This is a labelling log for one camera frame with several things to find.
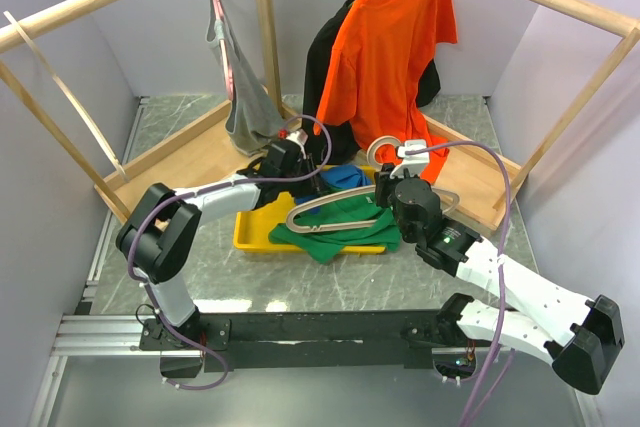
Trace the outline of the green tank top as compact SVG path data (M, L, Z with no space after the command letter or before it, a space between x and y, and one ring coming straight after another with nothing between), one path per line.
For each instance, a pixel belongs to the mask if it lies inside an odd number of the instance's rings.
M285 223L280 223L269 233L271 243L295 245L319 263L328 263L346 246L383 246L389 251L396 251L402 240L391 210L377 206L372 194L325 204L297 215L295 221L309 227L373 221L365 228L311 233L296 233Z

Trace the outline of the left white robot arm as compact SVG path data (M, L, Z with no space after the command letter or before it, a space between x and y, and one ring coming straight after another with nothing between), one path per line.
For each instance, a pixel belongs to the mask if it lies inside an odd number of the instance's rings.
M299 142L277 140L263 156L221 181L185 189L155 183L146 190L118 232L116 247L173 346L186 349L202 338L200 311L182 275L199 227L262 208L283 192L313 193L318 167Z

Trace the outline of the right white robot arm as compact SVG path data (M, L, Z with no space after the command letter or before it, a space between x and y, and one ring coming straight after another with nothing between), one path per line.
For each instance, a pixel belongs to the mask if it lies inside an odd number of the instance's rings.
M375 201L393 214L405 242L429 266L504 298L505 313L464 294L442 307L440 338L500 344L550 365L571 387L600 393L623 346L619 305L562 288L507 256L463 223L445 216L431 185L386 164L375 175Z

